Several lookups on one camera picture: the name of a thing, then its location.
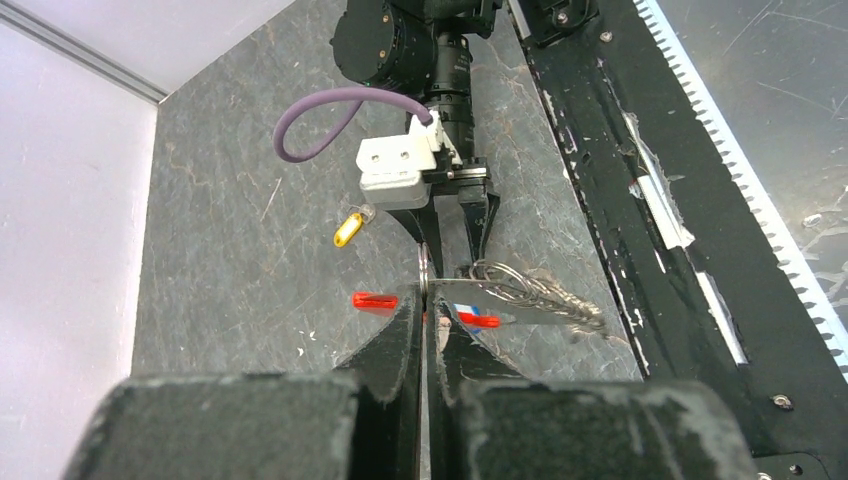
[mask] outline screw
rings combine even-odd
[[[771,397],[771,401],[781,410],[791,412],[795,409],[795,406],[792,405],[792,400],[790,400],[786,395],[775,395]]]

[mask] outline white ruler strip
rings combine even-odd
[[[662,50],[672,71],[677,75],[680,85],[689,96],[698,120],[704,124],[704,128],[721,153],[723,163],[730,171],[733,181],[745,196],[751,213],[759,221],[777,257],[778,265],[795,287],[798,298],[807,308],[810,319],[816,324],[836,364],[842,367],[843,377],[848,382],[848,332],[845,326],[830,305],[816,277],[813,276],[804,256],[789,234],[786,224],[783,223],[757,174],[751,168],[748,158],[733,136],[695,66],[692,65],[692,61],[665,18],[662,9],[656,0],[634,0],[634,3],[639,16],[645,21],[657,46]]]

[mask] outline yellow key tag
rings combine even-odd
[[[361,213],[351,213],[342,226],[336,230],[336,236],[333,237],[333,243],[335,243],[339,248],[344,247],[347,245],[347,242],[349,242],[350,239],[359,232],[359,229],[362,228],[362,225],[364,224],[365,219],[362,217]]]

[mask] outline robotic arm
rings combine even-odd
[[[485,158],[474,152],[471,62],[464,35],[488,38],[502,0],[349,0],[333,56],[348,79],[425,105],[434,121],[408,118],[408,133],[362,141],[356,163],[368,203],[385,210],[443,274],[433,198],[457,197],[471,261],[483,257],[500,199]]]

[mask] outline white wall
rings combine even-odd
[[[173,92],[294,0],[15,0]]]
[[[57,478],[129,375],[155,124],[0,25],[0,478]]]

